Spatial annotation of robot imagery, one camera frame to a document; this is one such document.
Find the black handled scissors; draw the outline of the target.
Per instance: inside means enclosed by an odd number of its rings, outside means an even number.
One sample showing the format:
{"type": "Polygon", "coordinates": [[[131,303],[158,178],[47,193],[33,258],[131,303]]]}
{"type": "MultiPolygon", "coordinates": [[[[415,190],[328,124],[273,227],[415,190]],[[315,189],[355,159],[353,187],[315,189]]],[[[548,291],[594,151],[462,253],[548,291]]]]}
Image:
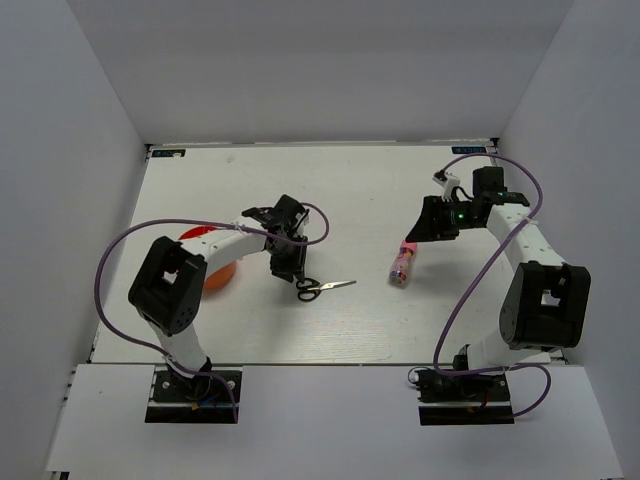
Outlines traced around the black handled scissors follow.
{"type": "Polygon", "coordinates": [[[297,298],[304,303],[314,301],[324,291],[355,285],[356,280],[333,281],[321,283],[312,278],[296,281],[297,298]]]}

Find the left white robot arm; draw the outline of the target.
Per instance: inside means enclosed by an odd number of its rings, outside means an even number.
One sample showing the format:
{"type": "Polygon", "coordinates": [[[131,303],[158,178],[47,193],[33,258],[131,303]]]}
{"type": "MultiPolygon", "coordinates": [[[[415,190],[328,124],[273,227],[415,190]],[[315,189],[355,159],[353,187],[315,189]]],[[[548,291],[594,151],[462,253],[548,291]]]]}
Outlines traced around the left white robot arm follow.
{"type": "Polygon", "coordinates": [[[273,207],[252,207],[226,227],[190,240],[158,238],[151,245],[129,290],[128,300],[155,332],[177,387],[199,399],[211,387],[208,357],[193,322],[206,280],[255,253],[270,255],[271,274],[289,283],[305,279],[309,210],[288,195],[273,207]]]}

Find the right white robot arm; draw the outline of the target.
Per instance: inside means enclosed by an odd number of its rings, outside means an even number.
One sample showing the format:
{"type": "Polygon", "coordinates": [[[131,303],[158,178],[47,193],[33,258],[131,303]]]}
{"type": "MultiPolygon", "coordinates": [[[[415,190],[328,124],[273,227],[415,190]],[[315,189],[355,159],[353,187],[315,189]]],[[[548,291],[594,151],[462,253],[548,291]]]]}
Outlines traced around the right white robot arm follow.
{"type": "Polygon", "coordinates": [[[502,168],[474,170],[473,194],[466,200],[457,196],[458,177],[441,170],[434,180],[442,192],[424,198],[408,241],[450,241],[463,230],[485,229],[498,241],[498,254],[506,256],[513,269],[497,327],[464,346],[452,362],[453,390],[472,399],[486,389],[487,374],[495,375],[542,352],[579,344],[591,275],[550,246],[534,221],[536,207],[524,194],[507,189],[502,168]]]}

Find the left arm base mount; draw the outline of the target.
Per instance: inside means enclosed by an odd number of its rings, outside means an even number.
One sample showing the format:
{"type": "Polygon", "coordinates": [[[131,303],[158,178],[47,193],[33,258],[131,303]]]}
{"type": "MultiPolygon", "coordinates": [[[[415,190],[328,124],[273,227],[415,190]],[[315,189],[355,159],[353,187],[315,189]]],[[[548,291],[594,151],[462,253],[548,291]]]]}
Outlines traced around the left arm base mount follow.
{"type": "Polygon", "coordinates": [[[215,370],[226,383],[202,377],[185,379],[168,367],[152,377],[145,413],[147,424],[235,424],[232,399],[240,411],[242,371],[215,370]]]}

